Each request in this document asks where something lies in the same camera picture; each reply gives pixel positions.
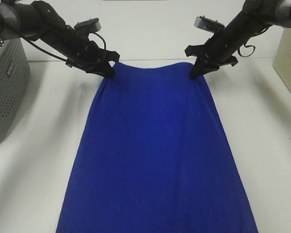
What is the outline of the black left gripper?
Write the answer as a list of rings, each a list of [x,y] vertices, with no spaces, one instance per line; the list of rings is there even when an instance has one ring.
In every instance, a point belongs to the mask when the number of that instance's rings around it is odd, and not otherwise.
[[[120,54],[116,51],[109,51],[101,48],[88,48],[85,53],[77,54],[75,58],[68,58],[66,65],[75,67],[86,73],[96,74],[102,77],[114,78],[115,71],[110,61],[118,62]]]

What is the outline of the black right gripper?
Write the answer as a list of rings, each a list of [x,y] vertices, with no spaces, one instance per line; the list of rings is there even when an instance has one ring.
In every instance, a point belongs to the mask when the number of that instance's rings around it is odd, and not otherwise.
[[[227,36],[214,36],[203,45],[189,45],[185,49],[186,56],[196,57],[190,71],[190,78],[217,71],[225,65],[235,66],[238,60],[232,54],[238,49],[238,38]]]

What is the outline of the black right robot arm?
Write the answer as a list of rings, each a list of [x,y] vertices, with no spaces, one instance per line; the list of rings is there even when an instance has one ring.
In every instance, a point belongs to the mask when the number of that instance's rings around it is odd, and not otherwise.
[[[205,44],[185,49],[186,56],[196,57],[191,78],[217,71],[221,66],[235,66],[234,52],[240,52],[248,40],[276,25],[291,28],[291,0],[247,0],[242,10],[224,26],[205,16],[196,18],[195,27],[212,32]]]

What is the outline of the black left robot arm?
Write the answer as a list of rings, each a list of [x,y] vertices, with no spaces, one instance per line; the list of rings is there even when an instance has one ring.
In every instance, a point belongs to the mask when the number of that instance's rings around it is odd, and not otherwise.
[[[31,4],[22,4],[15,0],[0,1],[0,38],[22,38],[32,46],[35,41],[42,40],[63,57],[40,47],[37,49],[64,61],[67,66],[113,78],[115,71],[110,62],[118,62],[120,55],[106,47],[100,48],[95,41],[89,39],[90,34],[97,34],[100,29],[98,18],[71,27],[49,3],[42,0],[35,0]]]

